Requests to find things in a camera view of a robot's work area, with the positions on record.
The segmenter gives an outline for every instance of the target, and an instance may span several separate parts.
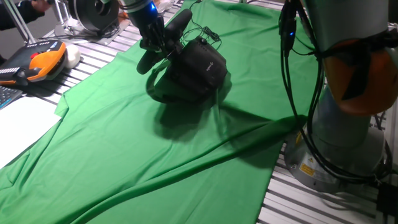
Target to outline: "white object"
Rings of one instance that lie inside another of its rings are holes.
[[[162,13],[165,10],[171,9],[174,0],[160,0],[159,5],[156,7],[158,13]]]
[[[75,66],[80,61],[81,53],[79,51],[79,48],[76,45],[71,44],[67,47],[67,53],[68,53],[68,60],[65,67],[70,69],[75,68]]]
[[[61,117],[55,105],[23,97],[0,111],[0,169],[39,140]]]

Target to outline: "orange object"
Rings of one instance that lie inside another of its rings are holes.
[[[65,43],[62,43],[59,50],[44,52],[34,57],[30,62],[29,69],[41,68],[41,71],[39,74],[27,79],[31,81],[46,76],[62,58],[62,55],[65,53],[65,49],[66,45]]]
[[[353,44],[348,40],[334,47]],[[342,100],[356,66],[349,66],[338,57],[324,59],[330,91],[342,111],[356,116],[369,116],[390,108],[398,96],[398,68],[385,49],[371,54],[369,79],[365,92],[355,98]]]

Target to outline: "person's hand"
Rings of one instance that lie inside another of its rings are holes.
[[[33,8],[37,12],[45,12],[51,8],[51,5],[46,0],[31,1]]]

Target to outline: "keyboard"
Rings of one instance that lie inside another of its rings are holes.
[[[0,110],[6,107],[8,104],[18,99],[22,95],[22,91],[10,89],[4,86],[0,86]]]

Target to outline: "warning label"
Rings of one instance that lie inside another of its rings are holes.
[[[322,182],[334,184],[337,181],[334,177],[328,174],[309,153],[305,154],[300,170]]]
[[[313,173],[315,172],[314,169],[312,169],[311,167],[305,165],[304,163],[301,164],[300,170],[303,171],[304,173],[310,175],[311,177],[313,176]]]

